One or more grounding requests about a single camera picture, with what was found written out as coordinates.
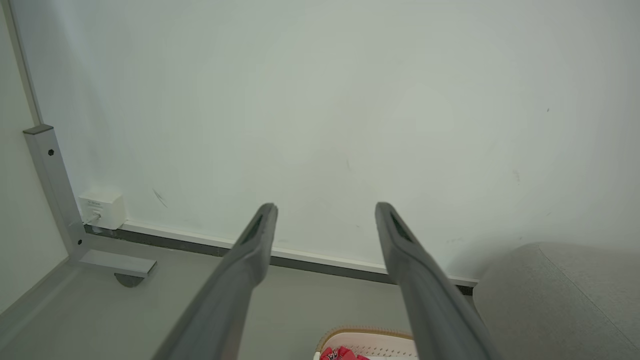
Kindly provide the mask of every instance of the white basket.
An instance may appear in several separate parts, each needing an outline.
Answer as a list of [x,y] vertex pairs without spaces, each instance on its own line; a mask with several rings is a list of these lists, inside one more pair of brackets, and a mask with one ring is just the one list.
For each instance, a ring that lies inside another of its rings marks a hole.
[[343,326],[332,329],[323,336],[316,347],[314,360],[320,359],[326,348],[336,349],[341,346],[350,349],[356,356],[418,357],[411,334],[378,327]]

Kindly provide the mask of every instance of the wall outlet box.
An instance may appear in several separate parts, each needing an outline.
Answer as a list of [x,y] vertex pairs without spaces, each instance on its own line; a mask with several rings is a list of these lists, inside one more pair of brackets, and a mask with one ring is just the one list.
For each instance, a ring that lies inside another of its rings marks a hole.
[[89,222],[89,225],[115,230],[127,220],[124,201],[119,193],[86,192],[78,197],[78,201],[83,222],[89,222],[100,215],[98,219]]

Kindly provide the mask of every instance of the red package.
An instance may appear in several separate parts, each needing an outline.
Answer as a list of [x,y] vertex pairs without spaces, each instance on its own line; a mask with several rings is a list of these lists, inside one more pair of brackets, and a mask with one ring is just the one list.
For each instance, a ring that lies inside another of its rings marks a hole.
[[320,360],[369,360],[368,358],[353,354],[353,351],[349,350],[346,347],[340,347],[336,350],[331,349],[330,347],[326,348],[323,353],[320,355]]

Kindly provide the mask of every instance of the cable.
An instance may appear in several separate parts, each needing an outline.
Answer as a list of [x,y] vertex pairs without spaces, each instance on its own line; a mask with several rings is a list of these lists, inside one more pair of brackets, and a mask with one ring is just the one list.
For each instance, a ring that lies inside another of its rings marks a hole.
[[91,222],[94,222],[96,220],[98,220],[100,218],[100,214],[98,213],[94,213],[93,216],[91,217],[91,219],[89,219],[88,221],[83,222],[83,225],[89,224]]

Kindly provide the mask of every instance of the gray metal bracket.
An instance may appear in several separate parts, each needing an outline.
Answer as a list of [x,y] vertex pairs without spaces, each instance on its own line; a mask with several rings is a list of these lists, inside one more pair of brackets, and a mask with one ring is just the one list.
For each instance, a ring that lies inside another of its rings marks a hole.
[[137,286],[142,279],[148,277],[156,261],[92,249],[88,241],[83,244],[83,240],[87,240],[91,235],[84,231],[53,127],[42,124],[23,133],[42,189],[69,254],[68,262],[71,265],[113,272],[124,286]]

